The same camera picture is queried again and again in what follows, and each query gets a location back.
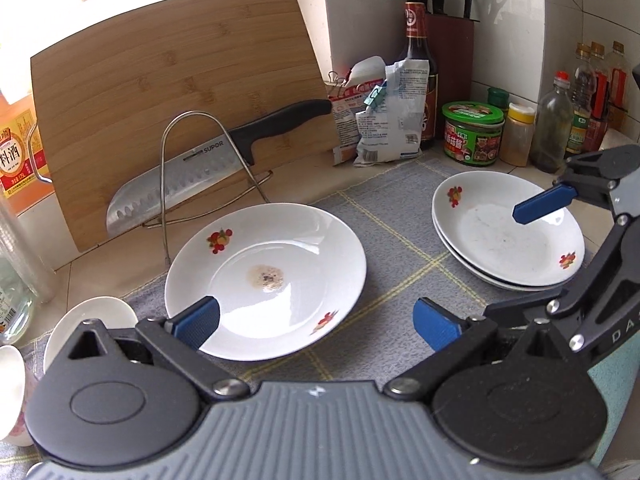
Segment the white plate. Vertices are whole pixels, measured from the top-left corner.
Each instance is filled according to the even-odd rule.
[[[513,219],[513,207],[542,190],[497,171],[459,173],[438,186],[433,215],[449,245],[484,274],[517,285],[557,285],[580,269],[584,239],[566,208],[528,225]]]
[[[486,275],[484,272],[482,272],[479,269],[476,269],[473,265],[471,265],[468,261],[466,261],[462,256],[460,256],[456,252],[456,250],[453,247],[449,245],[449,243],[447,242],[447,239],[440,232],[440,228],[438,227],[438,223],[435,217],[433,216],[433,213],[431,214],[431,217],[433,219],[433,227],[434,229],[436,229],[436,233],[440,238],[440,241],[443,243],[443,245],[449,250],[449,252],[453,255],[453,257],[465,267],[466,270],[468,270],[469,272],[471,272],[473,275],[477,276],[484,282],[487,282],[493,286],[497,286],[498,288],[504,288],[505,290],[516,290],[518,292],[540,292],[542,290],[549,290],[550,288],[555,287],[555,285],[554,286],[520,286],[520,285],[515,285],[514,283],[502,282],[497,278],[492,278],[491,276]]]
[[[173,317],[213,296],[220,326],[200,350],[260,361],[300,350],[334,329],[360,296],[366,269],[358,237],[340,219],[306,205],[261,204],[191,238],[169,269],[164,301]]]
[[[63,316],[49,336],[42,364],[45,372],[66,340],[85,319],[100,319],[107,328],[132,328],[138,322],[133,309],[119,298],[98,296],[78,303]]]

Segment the white cup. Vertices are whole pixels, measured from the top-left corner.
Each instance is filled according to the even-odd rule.
[[[14,346],[0,346],[0,440],[14,446],[32,446],[24,410],[38,383]]]

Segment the floral decoration on plate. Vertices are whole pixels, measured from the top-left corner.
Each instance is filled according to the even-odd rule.
[[[224,251],[225,246],[230,242],[230,239],[234,232],[231,229],[220,229],[213,233],[209,238],[207,238],[207,242],[209,242],[209,247],[212,249],[214,254],[218,254],[219,251]]]
[[[327,326],[329,324],[329,322],[335,317],[336,314],[338,314],[337,310],[334,310],[333,312],[327,312],[326,314],[324,314],[324,317],[320,321],[318,321],[318,324],[313,329],[313,332],[311,334],[313,335],[318,330],[321,330],[325,326]]]
[[[560,258],[560,267],[568,269],[575,260],[575,251],[573,253],[563,254]]]
[[[451,207],[457,206],[460,203],[460,198],[462,197],[462,188],[460,186],[452,187],[447,191],[447,196],[449,197]]]

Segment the checkered cloth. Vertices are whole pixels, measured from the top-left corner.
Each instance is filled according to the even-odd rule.
[[[435,233],[431,198],[455,173],[427,154],[317,202],[345,221],[364,247],[367,279],[358,303],[325,337],[292,355],[258,363],[211,359],[254,388],[263,380],[375,380],[382,385],[433,352],[413,327],[417,298],[428,296],[466,317],[521,294],[471,275]],[[124,298],[139,318],[166,315],[165,279],[159,276]],[[24,349],[37,375],[45,344],[44,336]],[[0,444],[0,479],[21,478],[37,459],[33,448]]]

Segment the green jar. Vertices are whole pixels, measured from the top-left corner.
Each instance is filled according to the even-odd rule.
[[[500,108],[474,101],[442,107],[444,152],[470,166],[488,166],[498,158],[504,114]]]

